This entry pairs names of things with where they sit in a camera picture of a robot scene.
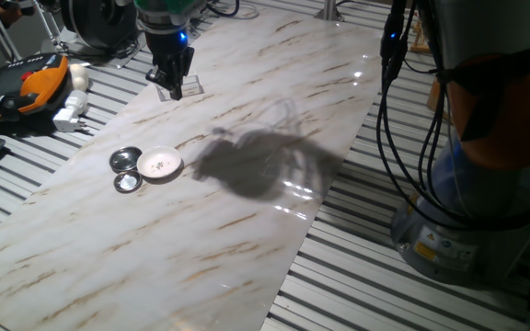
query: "white saucer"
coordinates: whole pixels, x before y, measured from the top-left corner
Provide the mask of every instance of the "white saucer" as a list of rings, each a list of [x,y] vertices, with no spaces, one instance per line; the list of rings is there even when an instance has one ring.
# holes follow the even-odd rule
[[[148,178],[162,178],[173,174],[181,164],[181,155],[173,147],[157,146],[138,158],[138,172]]]

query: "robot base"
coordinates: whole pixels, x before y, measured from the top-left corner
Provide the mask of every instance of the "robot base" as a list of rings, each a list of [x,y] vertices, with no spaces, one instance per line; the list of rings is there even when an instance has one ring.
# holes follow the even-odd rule
[[[426,201],[419,207],[432,209]],[[410,210],[406,203],[397,210],[392,241],[409,265],[432,280],[500,284],[530,243],[530,226],[499,233],[451,231]]]

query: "white plug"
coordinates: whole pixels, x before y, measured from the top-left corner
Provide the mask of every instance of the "white plug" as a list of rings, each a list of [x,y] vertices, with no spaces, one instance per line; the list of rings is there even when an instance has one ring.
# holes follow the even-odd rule
[[[87,93],[73,91],[64,102],[66,108],[62,108],[52,119],[54,126],[60,132],[75,132],[83,130],[85,123],[79,120],[87,105]]]

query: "white marble surface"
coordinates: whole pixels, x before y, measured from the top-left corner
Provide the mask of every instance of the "white marble surface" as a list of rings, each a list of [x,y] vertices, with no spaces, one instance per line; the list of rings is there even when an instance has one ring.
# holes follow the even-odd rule
[[[12,330],[258,330],[379,87],[379,32],[263,9],[193,46],[204,94],[148,86],[0,227]],[[109,155],[185,168],[132,194]]]

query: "silver jar lid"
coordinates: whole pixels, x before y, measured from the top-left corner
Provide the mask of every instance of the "silver jar lid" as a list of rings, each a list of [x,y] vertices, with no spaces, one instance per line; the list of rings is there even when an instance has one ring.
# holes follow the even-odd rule
[[[124,171],[114,179],[114,188],[120,193],[136,191],[143,184],[143,176],[137,171]]]
[[[134,170],[136,162],[140,155],[143,154],[137,147],[122,147],[109,157],[109,166],[116,173]]]

